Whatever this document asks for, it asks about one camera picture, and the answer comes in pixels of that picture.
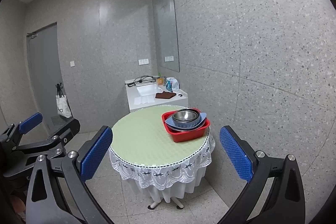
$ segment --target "white countertop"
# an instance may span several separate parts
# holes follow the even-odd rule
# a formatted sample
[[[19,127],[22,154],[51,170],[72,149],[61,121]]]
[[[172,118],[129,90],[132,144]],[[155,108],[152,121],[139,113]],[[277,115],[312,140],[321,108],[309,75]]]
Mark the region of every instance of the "white countertop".
[[[125,84],[131,83],[133,81],[134,81],[134,79],[127,80],[127,81],[125,81]],[[179,105],[178,104],[179,100],[188,98],[188,94],[180,89],[179,92],[176,93],[176,96],[174,96],[171,99],[157,99],[157,98],[155,98],[155,94],[154,94],[153,95],[153,97],[154,97],[154,102],[153,103],[134,105],[134,98],[135,97],[140,97],[139,92],[137,90],[137,86],[151,85],[151,84],[155,84],[155,83],[138,83],[138,84],[136,84],[136,86],[133,86],[133,87],[130,87],[130,88],[127,85],[125,85],[126,86],[126,91],[127,91],[127,99],[128,99],[128,105],[129,105],[130,111],[141,109],[141,108],[144,108],[144,107],[155,106],[155,105],[163,105],[163,104]],[[159,88],[161,88],[163,91],[167,91],[166,87],[164,85],[159,85]]]

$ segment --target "brown towel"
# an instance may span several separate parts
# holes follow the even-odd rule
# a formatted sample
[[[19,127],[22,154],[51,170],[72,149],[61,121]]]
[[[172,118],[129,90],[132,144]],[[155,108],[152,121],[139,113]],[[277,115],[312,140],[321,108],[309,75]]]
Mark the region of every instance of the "brown towel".
[[[175,95],[176,95],[176,93],[174,93],[174,92],[164,91],[163,93],[157,93],[155,95],[155,98],[157,98],[157,99],[170,99],[170,98],[173,98]]]

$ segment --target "blue gripper pad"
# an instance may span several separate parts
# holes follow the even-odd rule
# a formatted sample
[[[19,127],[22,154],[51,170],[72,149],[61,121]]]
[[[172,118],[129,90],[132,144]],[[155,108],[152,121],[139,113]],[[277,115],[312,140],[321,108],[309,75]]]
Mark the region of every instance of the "blue gripper pad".
[[[42,122],[42,114],[40,112],[37,112],[24,122],[19,124],[19,132],[20,134],[27,134],[29,131],[31,131],[34,127],[38,126]]]
[[[250,182],[253,176],[252,162],[225,127],[222,127],[219,132],[219,140],[239,177]]]
[[[92,179],[106,151],[112,143],[112,129],[106,127],[95,144],[80,163],[80,177],[83,182]]]

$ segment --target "table foot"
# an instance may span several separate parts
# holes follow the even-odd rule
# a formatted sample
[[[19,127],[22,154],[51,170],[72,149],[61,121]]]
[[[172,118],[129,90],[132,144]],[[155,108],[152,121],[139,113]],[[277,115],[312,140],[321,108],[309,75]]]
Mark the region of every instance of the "table foot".
[[[171,200],[174,201],[176,203],[176,208],[179,210],[182,210],[184,208],[184,205],[174,196],[171,197]]]
[[[161,203],[161,201],[160,202],[154,201],[151,205],[148,205],[147,208],[150,209],[150,210],[154,210],[156,208],[156,206],[159,205],[160,203]]]

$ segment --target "green table mat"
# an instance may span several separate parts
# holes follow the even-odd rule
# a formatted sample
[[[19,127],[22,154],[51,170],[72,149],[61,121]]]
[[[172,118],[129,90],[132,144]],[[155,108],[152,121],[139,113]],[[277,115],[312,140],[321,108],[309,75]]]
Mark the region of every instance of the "green table mat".
[[[168,165],[190,156],[201,148],[207,135],[175,143],[161,118],[165,112],[182,108],[153,106],[126,115],[112,128],[111,148],[123,160],[136,165]]]

